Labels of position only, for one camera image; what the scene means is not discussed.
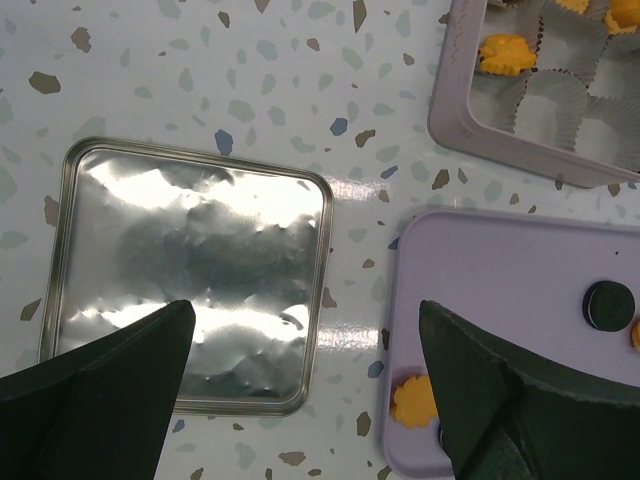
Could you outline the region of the orange fish cookie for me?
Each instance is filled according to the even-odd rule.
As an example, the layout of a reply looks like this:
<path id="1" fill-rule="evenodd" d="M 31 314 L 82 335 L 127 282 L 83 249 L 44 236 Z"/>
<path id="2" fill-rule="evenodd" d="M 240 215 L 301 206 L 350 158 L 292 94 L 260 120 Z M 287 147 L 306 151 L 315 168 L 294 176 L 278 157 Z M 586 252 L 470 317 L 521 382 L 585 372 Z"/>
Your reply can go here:
<path id="1" fill-rule="evenodd" d="M 537 62 L 537 55 L 525 38 L 515 34 L 488 36 L 479 49 L 479 56 L 482 72 L 501 76 L 518 76 Z"/>

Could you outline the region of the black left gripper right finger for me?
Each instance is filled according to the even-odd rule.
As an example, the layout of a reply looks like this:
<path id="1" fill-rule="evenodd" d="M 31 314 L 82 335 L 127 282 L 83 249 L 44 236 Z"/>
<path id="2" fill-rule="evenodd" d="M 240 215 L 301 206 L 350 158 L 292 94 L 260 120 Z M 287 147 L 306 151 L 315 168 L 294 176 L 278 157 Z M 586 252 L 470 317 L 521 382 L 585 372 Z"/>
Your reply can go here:
<path id="1" fill-rule="evenodd" d="M 435 301 L 419 335 L 458 479 L 636 479 L 639 390 L 546 359 Z"/>

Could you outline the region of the round orange cookie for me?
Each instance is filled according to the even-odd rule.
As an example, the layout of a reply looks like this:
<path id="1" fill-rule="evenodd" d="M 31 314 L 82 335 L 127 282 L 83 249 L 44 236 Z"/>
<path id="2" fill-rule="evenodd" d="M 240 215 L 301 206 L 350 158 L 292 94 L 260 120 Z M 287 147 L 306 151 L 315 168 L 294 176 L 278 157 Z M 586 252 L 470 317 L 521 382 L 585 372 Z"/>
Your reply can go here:
<path id="1" fill-rule="evenodd" d="M 589 0 L 556 0 L 556 3 L 577 14 L 584 14 L 590 5 Z"/>

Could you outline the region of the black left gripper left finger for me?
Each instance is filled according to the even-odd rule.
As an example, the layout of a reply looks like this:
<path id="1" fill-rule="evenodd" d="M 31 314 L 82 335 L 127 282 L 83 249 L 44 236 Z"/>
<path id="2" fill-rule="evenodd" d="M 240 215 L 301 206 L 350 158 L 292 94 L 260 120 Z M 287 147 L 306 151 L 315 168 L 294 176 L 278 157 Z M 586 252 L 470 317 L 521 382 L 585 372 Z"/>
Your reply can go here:
<path id="1" fill-rule="evenodd" d="M 151 479 L 195 327 L 187 300 L 1 380 L 4 479 Z"/>

